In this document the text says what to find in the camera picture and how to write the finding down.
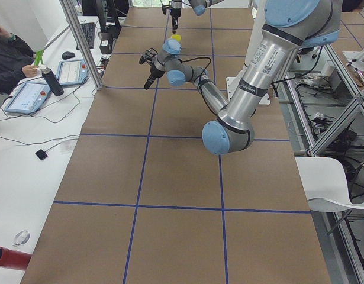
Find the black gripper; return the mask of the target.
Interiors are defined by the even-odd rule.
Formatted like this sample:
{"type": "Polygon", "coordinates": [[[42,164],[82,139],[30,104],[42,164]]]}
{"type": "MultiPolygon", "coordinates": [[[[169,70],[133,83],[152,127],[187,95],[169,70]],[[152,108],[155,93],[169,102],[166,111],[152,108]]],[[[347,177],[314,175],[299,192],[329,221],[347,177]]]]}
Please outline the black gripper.
{"type": "Polygon", "coordinates": [[[170,14],[172,16],[172,32],[176,33],[179,26],[178,18],[181,16],[181,8],[172,8],[170,14]]]}
{"type": "Polygon", "coordinates": [[[144,89],[148,90],[157,80],[157,78],[161,78],[165,74],[165,68],[163,65],[156,65],[154,63],[150,66],[150,75],[144,84],[144,89]]]}

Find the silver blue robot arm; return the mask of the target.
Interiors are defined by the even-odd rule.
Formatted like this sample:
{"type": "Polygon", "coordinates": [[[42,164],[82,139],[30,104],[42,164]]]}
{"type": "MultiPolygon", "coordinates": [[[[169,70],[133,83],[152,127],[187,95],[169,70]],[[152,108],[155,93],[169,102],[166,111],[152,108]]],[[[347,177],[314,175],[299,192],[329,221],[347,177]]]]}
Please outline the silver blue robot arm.
{"type": "Polygon", "coordinates": [[[275,81],[287,58],[299,48],[324,46],[339,36],[341,1],[266,1],[258,14],[265,23],[258,30],[262,39],[231,99],[218,90],[202,67],[182,62],[180,43],[167,39],[159,52],[146,50],[140,64],[150,65],[144,88],[166,76],[170,85],[193,84],[216,119],[202,129],[205,148],[221,155],[248,148],[254,139],[250,117],[275,81]]]}
{"type": "MultiPolygon", "coordinates": [[[[223,0],[190,0],[188,1],[189,5],[192,7],[194,13],[197,16],[202,15],[207,8],[222,2],[223,0]]],[[[167,5],[162,5],[162,12],[164,15],[167,14],[167,11],[170,11],[170,15],[172,17],[172,32],[175,34],[176,30],[179,26],[179,17],[182,12],[182,3],[183,0],[171,0],[167,5]]]]}

